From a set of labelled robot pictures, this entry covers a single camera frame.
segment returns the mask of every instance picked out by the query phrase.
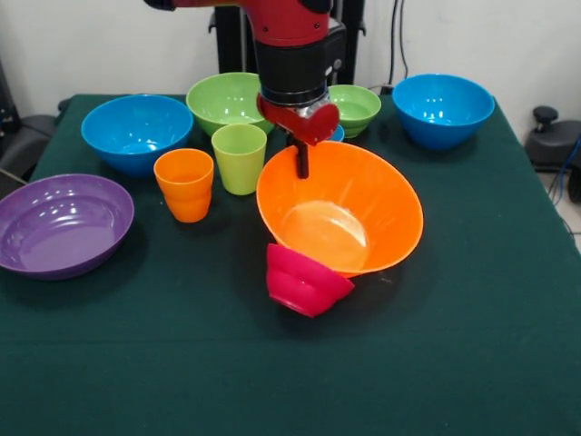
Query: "table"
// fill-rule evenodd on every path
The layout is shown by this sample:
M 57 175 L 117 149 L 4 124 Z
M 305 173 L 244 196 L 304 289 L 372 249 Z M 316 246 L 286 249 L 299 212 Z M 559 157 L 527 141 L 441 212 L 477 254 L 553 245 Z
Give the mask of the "table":
M 435 154 L 390 100 L 358 139 L 415 186 L 426 228 L 315 320 L 268 298 L 254 197 L 178 224 L 154 180 L 80 135 L 77 95 L 34 178 L 97 173 L 132 194 L 119 251 L 67 282 L 0 272 L 0 434 L 478 435 L 581 431 L 580 257 L 497 109 Z M 273 134 L 269 155 L 282 147 Z M 199 130 L 191 146 L 210 149 Z

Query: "plastic bowl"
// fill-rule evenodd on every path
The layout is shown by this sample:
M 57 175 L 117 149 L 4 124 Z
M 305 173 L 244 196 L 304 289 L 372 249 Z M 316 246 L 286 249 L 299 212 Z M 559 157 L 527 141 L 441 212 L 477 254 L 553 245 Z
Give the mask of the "plastic bowl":
M 379 97 L 362 86 L 336 84 L 329 92 L 331 101 L 339 107 L 346 138 L 361 134 L 381 110 Z
M 256 74 L 217 74 L 195 84 L 185 100 L 209 136 L 228 124 L 254 124 L 268 134 L 274 124 L 258 110 L 256 98 L 260 90 Z
M 113 254 L 133 215 L 131 195 L 103 177 L 30 183 L 0 202 L 0 266 L 39 280 L 87 273 Z
M 269 296 L 311 318 L 326 312 L 355 287 L 325 265 L 282 245 L 269 244 L 266 258 Z
M 423 74 L 393 90 L 393 103 L 409 137 L 430 150 L 464 143 L 494 112 L 492 95 L 462 77 Z
M 112 168 L 131 177 L 153 175 L 155 161 L 187 144 L 193 116 L 185 104 L 161 95 L 129 95 L 92 110 L 83 139 Z
M 258 182 L 262 220 L 276 241 L 352 277 L 381 271 L 419 243 L 423 213 L 405 177 L 379 156 L 324 141 L 309 148 L 310 176 L 297 177 L 296 147 L 272 157 Z
M 344 139 L 345 139 L 345 129 L 343 129 L 341 125 L 338 125 L 337 130 L 335 130 L 335 133 L 330 138 L 330 141 L 337 141 L 340 143 Z

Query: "purple plate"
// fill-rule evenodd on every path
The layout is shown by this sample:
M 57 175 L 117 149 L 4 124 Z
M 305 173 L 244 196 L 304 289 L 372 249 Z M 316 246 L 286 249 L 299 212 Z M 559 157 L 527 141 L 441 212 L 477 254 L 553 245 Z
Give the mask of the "purple plate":
M 87 273 L 113 254 L 134 213 L 131 195 L 103 177 L 30 183 L 0 201 L 0 266 L 40 280 Z

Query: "floor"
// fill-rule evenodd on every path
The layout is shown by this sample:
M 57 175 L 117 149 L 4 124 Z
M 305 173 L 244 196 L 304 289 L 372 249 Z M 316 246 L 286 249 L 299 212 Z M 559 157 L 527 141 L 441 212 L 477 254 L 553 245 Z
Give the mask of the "floor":
M 548 191 L 555 175 L 550 173 L 540 173 L 538 176 L 545 186 L 545 189 Z M 556 211 L 561 215 L 561 218 L 569 224 L 573 233 L 581 233 L 581 204 L 571 203 L 566 191 L 563 194 L 562 200 L 556 206 Z M 575 235 L 575 241 L 577 249 L 581 252 L 581 234 Z

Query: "green bowl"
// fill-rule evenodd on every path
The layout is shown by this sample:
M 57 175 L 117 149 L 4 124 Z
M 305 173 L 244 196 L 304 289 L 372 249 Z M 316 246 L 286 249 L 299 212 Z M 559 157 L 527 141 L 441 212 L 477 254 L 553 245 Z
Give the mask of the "green bowl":
M 229 124 L 253 124 L 268 134 L 274 125 L 264 119 L 256 106 L 260 89 L 256 74 L 217 74 L 195 84 L 185 102 L 209 136 Z
M 336 84 L 329 92 L 331 101 L 339 107 L 346 138 L 354 138 L 367 129 L 381 109 L 379 97 L 362 86 Z

